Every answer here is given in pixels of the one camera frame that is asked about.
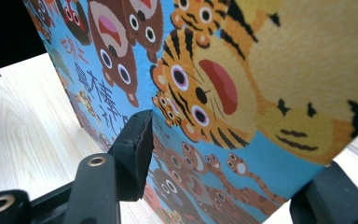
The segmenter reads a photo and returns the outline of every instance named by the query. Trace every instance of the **tiger nose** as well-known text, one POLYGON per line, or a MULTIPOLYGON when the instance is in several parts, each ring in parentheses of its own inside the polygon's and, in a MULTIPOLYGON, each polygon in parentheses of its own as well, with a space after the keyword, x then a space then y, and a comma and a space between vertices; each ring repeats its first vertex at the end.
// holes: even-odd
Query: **tiger nose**
POLYGON ((205 105, 206 103, 208 103, 208 98, 205 95, 205 91, 203 91, 200 87, 196 88, 196 95, 202 104, 205 105))

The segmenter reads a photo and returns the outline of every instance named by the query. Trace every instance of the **wooden surface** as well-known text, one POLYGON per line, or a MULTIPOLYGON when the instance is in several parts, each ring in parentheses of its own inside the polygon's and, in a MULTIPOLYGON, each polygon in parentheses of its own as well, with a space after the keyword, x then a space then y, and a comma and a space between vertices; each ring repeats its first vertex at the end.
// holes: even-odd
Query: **wooden surface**
MULTIPOLYGON (((35 199, 75 178, 101 152, 80 128, 47 54, 0 69, 0 190, 35 199)), ((358 139, 336 161, 358 186, 358 139)), ((160 223, 144 201, 121 203, 123 223, 160 223)), ((291 223, 288 203, 266 223, 291 223)))

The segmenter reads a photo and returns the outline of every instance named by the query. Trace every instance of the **cartoon animal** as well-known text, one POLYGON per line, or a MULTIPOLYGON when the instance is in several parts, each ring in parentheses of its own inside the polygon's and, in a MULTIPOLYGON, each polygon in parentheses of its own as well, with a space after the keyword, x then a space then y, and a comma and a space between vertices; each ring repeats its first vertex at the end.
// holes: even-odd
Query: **cartoon animal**
POLYGON ((149 172, 155 183, 155 192, 159 198, 172 210, 180 214, 185 223, 205 223, 194 204, 188 199, 179 185, 162 169, 149 172))
POLYGON ((161 143, 161 140, 157 137, 155 133, 153 133, 153 152, 158 155, 160 158, 163 157, 164 152, 166 150, 165 146, 161 143))
POLYGON ((222 171, 220 161, 214 154, 207 155, 202 158, 202 154, 189 143, 182 143, 182 150, 184 153, 184 160, 186 165, 199 174, 206 174, 211 172, 222 182, 227 193, 238 200, 239 202, 249 204, 260 211, 266 216, 270 216, 279 206, 276 204, 283 204, 286 200, 281 196, 270 192, 267 185, 258 177, 254 176, 254 181, 260 189, 266 193, 267 198, 253 189, 244 187, 239 189, 233 186, 222 171))
POLYGON ((54 25, 54 21, 48 14, 48 10, 46 9, 46 3, 44 0, 28 0, 31 3, 31 6, 34 8, 37 18, 50 29, 51 26, 54 25))
POLYGON ((278 204, 284 204, 287 201, 283 197, 272 193, 269 190, 269 187, 263 181, 263 179, 261 179, 260 176, 250 172, 246 162, 234 153, 228 154, 228 160, 226 164, 236 175, 248 176, 252 178, 273 202, 278 204))
POLYGON ((226 199, 222 193, 217 194, 220 198, 216 198, 216 195, 211 197, 211 193, 213 193, 211 188, 204 185, 197 174, 172 149, 167 148, 165 151, 164 163, 176 183, 189 192, 201 210, 216 223, 257 223, 248 212, 240 209, 234 202, 231 201, 229 206, 225 206, 226 199))
POLYGON ((185 224, 185 222, 182 220, 182 217, 180 216, 180 214, 178 212, 176 212, 175 210, 169 212, 170 217, 173 221, 173 223, 175 224, 185 224))
POLYGON ((255 22, 255 15, 259 15, 258 19, 260 15, 270 17, 279 25, 277 9, 281 1, 174 0, 175 11, 171 14, 171 22, 178 29, 186 27, 192 30, 197 43, 205 48, 209 47, 210 36, 218 30, 228 41, 234 40, 231 35, 248 35, 257 42, 254 31, 260 21, 255 22))
POLYGON ((186 164, 191 167, 195 172, 205 175, 208 173, 207 165, 202 158, 202 155, 190 144, 183 142, 182 151, 186 164))
POLYGON ((213 205, 207 187, 197 174, 189 169, 182 157, 174 150, 167 148, 163 157, 170 176, 180 185, 181 189, 189 192, 195 200, 203 204, 213 205))
POLYGON ((96 118, 98 121, 101 121, 100 117, 97 115, 97 113, 95 113, 94 108, 92 107, 90 97, 86 94, 86 91, 83 88, 77 93, 76 99, 79 103, 87 108, 89 113, 94 118, 96 118))
POLYGON ((45 26, 43 25, 42 21, 36 17, 36 15, 33 13, 33 11, 28 7, 29 5, 25 4, 28 14, 30 14, 31 20, 34 23, 34 27, 36 28, 36 30, 40 33, 42 33, 42 35, 45 37, 46 41, 48 41, 49 44, 51 44, 51 34, 50 32, 45 28, 45 26))
POLYGON ((136 63, 122 8, 113 1, 89 0, 89 26, 106 81, 118 85, 138 107, 136 63))
POLYGON ((227 48, 216 36, 203 49, 191 31, 172 31, 162 58, 151 67, 160 90, 153 102, 167 125, 180 126, 191 141, 240 148, 255 134, 257 103, 241 62, 227 48))
POLYGON ((237 206, 221 189, 210 188, 209 195, 213 200, 216 213, 221 215, 221 219, 216 223, 259 223, 252 215, 237 206))
POLYGON ((156 96, 152 98, 152 101, 163 113, 164 118, 166 118, 165 122, 169 127, 180 125, 181 119, 178 116, 180 113, 179 108, 172 98, 167 97, 163 91, 157 91, 156 96))
POLYGON ((77 119, 80 123, 80 126, 84 128, 84 130, 89 133, 89 135, 99 143, 100 136, 97 134, 97 131, 91 126, 89 119, 87 118, 86 114, 80 109, 79 104, 76 99, 76 95, 71 93, 70 91, 66 90, 66 94, 68 95, 69 101, 71 102, 72 108, 76 112, 77 119))
POLYGON ((171 22, 178 29, 193 31, 197 43, 208 47, 209 36, 216 32, 226 18, 230 0, 173 0, 175 10, 171 22))
POLYGON ((89 22, 79 0, 55 0, 63 21, 69 31, 82 44, 89 45, 92 41, 89 22))
POLYGON ((150 62, 157 62, 156 53, 161 48, 163 18, 160 0, 122 0, 128 36, 147 50, 150 62))
POLYGON ((234 199, 259 209, 264 215, 268 217, 279 208, 280 204, 277 205, 273 203, 269 198, 266 198, 265 196, 257 193, 254 189, 250 189, 248 187, 238 189, 233 186, 227 180, 226 175, 222 171, 221 163, 214 154, 205 156, 205 160, 208 164, 208 170, 212 174, 216 175, 220 181, 222 181, 225 190, 234 199))
POLYGON ((329 163, 358 134, 358 17, 339 16, 355 7, 285 2, 282 25, 260 26, 245 60, 260 96, 258 129, 306 161, 329 163))
POLYGON ((170 212, 167 212, 158 200, 158 196, 153 188, 146 182, 143 199, 149 204, 153 211, 164 223, 173 223, 170 212))

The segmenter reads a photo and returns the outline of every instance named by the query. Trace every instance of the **tiger illustration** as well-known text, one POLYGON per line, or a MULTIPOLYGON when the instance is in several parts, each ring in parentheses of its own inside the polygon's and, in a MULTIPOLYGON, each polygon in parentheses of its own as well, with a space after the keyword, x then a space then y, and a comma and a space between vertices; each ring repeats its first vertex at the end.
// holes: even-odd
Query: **tiger illustration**
POLYGON ((179 126, 181 119, 178 117, 179 109, 172 98, 167 97, 163 91, 158 91, 156 97, 153 97, 153 104, 164 114, 165 122, 169 127, 179 126))
POLYGON ((76 96, 76 99, 79 103, 81 103, 83 106, 85 106, 87 108, 87 110, 89 111, 89 113, 96 118, 99 122, 101 121, 101 119, 99 118, 98 114, 95 113, 94 108, 92 107, 91 104, 91 99, 90 97, 86 94, 86 91, 84 89, 80 90, 76 96))
POLYGON ((358 134, 358 17, 340 17, 354 8, 358 3, 350 1, 339 11, 322 0, 281 4, 282 26, 260 26, 244 64, 261 95, 258 130, 318 164, 329 163, 358 134), (309 10, 315 6, 324 11, 309 10))
POLYGON ((227 48, 216 36, 204 49, 190 30, 172 31, 150 69, 158 87, 153 102, 167 125, 180 126, 191 141, 241 148, 255 134, 256 98, 241 62, 227 48))
POLYGON ((239 202, 249 204, 257 209, 259 209, 264 215, 271 216, 281 204, 274 203, 271 199, 257 193, 254 189, 244 187, 242 189, 236 188, 233 186, 223 173, 222 164, 217 159, 214 154, 205 156, 206 163, 208 165, 208 170, 216 175, 217 178, 220 179, 223 183, 223 187, 227 191, 229 195, 231 195, 234 199, 239 202))
POLYGON ((234 153, 228 154, 228 160, 227 160, 227 166, 237 175, 243 175, 251 177, 255 182, 257 182, 258 186, 263 190, 263 192, 275 203, 283 204, 287 200, 285 200, 283 197, 272 193, 269 190, 269 187, 266 185, 266 183, 261 179, 258 175, 252 173, 248 169, 248 165, 246 162, 239 158, 234 153))
POLYGON ((186 26, 195 33, 197 43, 207 47, 209 36, 220 28, 225 19, 229 3, 229 0, 174 0, 171 22, 179 29, 186 26))
POLYGON ((192 30, 197 43, 203 47, 209 46, 210 35, 218 30, 221 30, 223 38, 230 41, 233 35, 248 35, 257 42, 254 32, 264 20, 271 18, 279 25, 277 9, 281 1, 174 0, 175 11, 171 14, 171 22, 178 29, 185 26, 192 30))

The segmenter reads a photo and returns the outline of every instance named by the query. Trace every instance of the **red mouth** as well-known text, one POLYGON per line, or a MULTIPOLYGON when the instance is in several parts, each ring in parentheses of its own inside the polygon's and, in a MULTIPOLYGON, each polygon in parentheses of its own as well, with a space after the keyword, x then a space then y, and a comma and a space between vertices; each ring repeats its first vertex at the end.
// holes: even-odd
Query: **red mouth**
POLYGON ((210 60, 201 60, 199 65, 217 90, 223 105, 223 111, 228 115, 233 114, 237 110, 238 94, 229 73, 220 64, 210 60))
POLYGON ((150 0, 141 0, 143 4, 145 4, 148 8, 152 8, 152 3, 150 0))
POLYGON ((101 16, 98 19, 98 23, 102 34, 112 36, 116 42, 121 46, 120 35, 118 34, 117 27, 105 16, 101 16))

